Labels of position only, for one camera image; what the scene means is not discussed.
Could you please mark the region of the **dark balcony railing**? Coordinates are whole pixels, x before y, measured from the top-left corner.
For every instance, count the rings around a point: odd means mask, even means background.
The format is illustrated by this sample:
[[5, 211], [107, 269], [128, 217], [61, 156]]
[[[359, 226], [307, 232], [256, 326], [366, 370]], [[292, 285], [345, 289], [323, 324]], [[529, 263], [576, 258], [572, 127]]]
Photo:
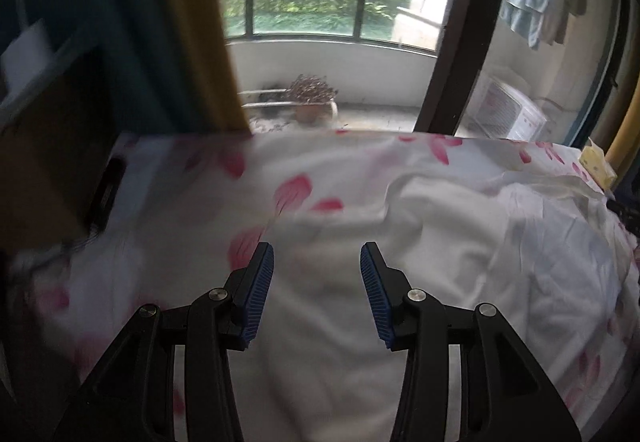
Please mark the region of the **dark balcony railing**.
[[221, 0], [232, 41], [363, 43], [435, 55], [454, 0]]

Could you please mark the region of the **brown cardboard box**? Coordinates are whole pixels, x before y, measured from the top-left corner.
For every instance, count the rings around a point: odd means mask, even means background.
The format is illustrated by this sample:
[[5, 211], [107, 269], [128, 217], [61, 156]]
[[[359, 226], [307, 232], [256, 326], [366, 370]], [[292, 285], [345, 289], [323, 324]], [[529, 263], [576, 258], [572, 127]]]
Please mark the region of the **brown cardboard box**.
[[111, 61], [94, 48], [1, 131], [1, 250], [76, 240], [89, 231], [101, 173], [122, 131]]

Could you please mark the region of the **teal curtain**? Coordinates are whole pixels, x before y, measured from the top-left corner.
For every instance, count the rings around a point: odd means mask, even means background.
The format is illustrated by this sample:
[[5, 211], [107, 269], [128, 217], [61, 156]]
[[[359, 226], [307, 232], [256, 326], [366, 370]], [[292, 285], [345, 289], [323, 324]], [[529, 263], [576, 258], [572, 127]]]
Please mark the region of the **teal curtain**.
[[104, 90], [107, 108], [126, 130], [174, 134], [208, 127], [167, 0], [1, 0], [1, 47], [12, 44], [35, 56], [21, 64], [25, 77], [16, 88], [1, 77], [2, 124], [94, 54], [81, 101], [99, 101]]

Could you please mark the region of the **floral pink bed sheet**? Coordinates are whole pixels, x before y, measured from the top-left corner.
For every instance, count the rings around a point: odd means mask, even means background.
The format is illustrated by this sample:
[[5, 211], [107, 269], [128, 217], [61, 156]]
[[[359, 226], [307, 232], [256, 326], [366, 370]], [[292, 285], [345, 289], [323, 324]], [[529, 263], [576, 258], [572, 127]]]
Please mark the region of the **floral pink bed sheet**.
[[405, 174], [467, 188], [574, 176], [605, 204], [578, 151], [544, 142], [329, 131], [127, 138], [116, 150], [127, 168], [106, 231], [66, 258], [14, 266], [56, 393], [86, 378], [139, 306], [183, 306], [222, 284], [297, 211], [365, 204]]

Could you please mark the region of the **yellow curtain left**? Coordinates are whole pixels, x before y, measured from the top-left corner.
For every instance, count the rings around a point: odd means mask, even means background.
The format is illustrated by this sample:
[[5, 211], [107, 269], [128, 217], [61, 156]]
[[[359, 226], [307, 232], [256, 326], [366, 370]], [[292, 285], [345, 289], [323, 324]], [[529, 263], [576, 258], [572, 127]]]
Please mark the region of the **yellow curtain left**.
[[222, 133], [249, 132], [224, 38], [219, 0], [167, 1], [205, 121]]

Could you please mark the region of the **dark window pillar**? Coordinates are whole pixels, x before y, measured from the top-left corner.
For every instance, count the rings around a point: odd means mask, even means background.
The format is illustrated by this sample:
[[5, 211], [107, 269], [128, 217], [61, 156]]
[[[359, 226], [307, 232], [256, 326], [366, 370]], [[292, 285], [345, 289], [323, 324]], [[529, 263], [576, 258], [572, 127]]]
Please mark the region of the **dark window pillar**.
[[501, 0], [452, 0], [416, 132], [452, 136], [468, 106], [494, 35]]

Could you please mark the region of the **dried potted plant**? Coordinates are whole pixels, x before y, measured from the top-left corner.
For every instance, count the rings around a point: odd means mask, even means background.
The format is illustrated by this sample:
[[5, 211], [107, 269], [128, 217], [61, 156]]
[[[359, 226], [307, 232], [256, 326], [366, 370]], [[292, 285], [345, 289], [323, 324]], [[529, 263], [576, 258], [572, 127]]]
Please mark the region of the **dried potted plant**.
[[337, 90], [326, 82], [326, 78], [312, 75], [299, 75], [286, 90], [288, 102], [293, 104], [295, 120], [308, 126], [334, 118], [336, 96]]

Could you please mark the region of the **white air conditioner unit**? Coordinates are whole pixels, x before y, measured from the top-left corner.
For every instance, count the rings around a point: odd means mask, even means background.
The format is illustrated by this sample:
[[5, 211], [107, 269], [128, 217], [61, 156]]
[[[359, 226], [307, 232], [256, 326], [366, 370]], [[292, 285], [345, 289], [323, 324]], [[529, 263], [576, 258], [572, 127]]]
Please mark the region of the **white air conditioner unit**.
[[524, 93], [488, 76], [473, 95], [470, 119], [493, 139], [535, 141], [547, 123], [542, 110]]

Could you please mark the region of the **yellow curtain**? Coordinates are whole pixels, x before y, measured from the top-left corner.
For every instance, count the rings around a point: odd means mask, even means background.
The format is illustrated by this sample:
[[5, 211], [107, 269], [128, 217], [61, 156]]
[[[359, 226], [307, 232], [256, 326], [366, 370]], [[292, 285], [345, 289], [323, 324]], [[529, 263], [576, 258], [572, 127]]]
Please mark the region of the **yellow curtain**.
[[249, 132], [224, 38], [219, 0], [167, 1], [205, 121], [222, 133]]
[[640, 79], [634, 88], [625, 117], [618, 128], [614, 140], [606, 152], [605, 159], [620, 176], [625, 170], [627, 160], [637, 153], [639, 148]]

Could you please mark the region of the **white sheer large garment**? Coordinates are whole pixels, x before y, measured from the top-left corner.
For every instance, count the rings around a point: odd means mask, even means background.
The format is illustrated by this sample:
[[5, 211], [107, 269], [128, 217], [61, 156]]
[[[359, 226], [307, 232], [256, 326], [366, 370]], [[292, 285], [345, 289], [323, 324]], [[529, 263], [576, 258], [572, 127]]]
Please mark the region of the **white sheer large garment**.
[[467, 188], [405, 174], [365, 204], [283, 217], [265, 238], [266, 310], [232, 361], [247, 440], [390, 437], [405, 358], [375, 331], [359, 271], [367, 242], [442, 303], [495, 304], [584, 439], [626, 390], [639, 340], [636, 243], [574, 176]]

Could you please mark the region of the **yellow tissue pack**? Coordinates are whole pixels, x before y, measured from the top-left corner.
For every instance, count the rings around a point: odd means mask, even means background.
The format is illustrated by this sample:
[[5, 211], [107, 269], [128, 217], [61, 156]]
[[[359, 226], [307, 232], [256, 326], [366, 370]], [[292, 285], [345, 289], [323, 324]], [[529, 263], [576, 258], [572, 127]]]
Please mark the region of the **yellow tissue pack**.
[[602, 191], [611, 191], [617, 180], [617, 174], [606, 161], [604, 151], [592, 139], [582, 149], [579, 162]]

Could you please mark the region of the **yellow curtain right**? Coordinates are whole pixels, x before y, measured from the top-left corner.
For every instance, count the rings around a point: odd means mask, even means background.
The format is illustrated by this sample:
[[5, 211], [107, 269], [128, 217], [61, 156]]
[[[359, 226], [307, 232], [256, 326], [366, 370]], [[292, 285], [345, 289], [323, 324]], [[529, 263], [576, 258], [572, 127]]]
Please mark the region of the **yellow curtain right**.
[[627, 160], [637, 153], [639, 148], [640, 79], [634, 88], [625, 117], [618, 128], [614, 140], [606, 152], [605, 159], [620, 176], [625, 170]]

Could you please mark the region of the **white desk lamp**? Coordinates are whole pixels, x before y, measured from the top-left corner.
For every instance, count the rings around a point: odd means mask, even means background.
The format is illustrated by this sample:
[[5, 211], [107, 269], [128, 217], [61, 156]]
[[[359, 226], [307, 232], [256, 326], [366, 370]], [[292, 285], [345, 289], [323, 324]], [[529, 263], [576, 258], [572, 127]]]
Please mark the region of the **white desk lamp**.
[[26, 0], [14, 0], [20, 31], [1, 54], [1, 72], [8, 95], [19, 95], [50, 66], [53, 51], [43, 20], [30, 24]]

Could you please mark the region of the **beige hanging cloth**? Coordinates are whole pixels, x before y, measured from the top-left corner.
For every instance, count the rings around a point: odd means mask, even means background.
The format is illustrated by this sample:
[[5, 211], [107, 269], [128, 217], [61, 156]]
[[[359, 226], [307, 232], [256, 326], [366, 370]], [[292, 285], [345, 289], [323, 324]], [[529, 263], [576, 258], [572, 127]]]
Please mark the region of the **beige hanging cloth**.
[[563, 44], [568, 22], [568, 0], [549, 0], [544, 10], [540, 41], [550, 44]]

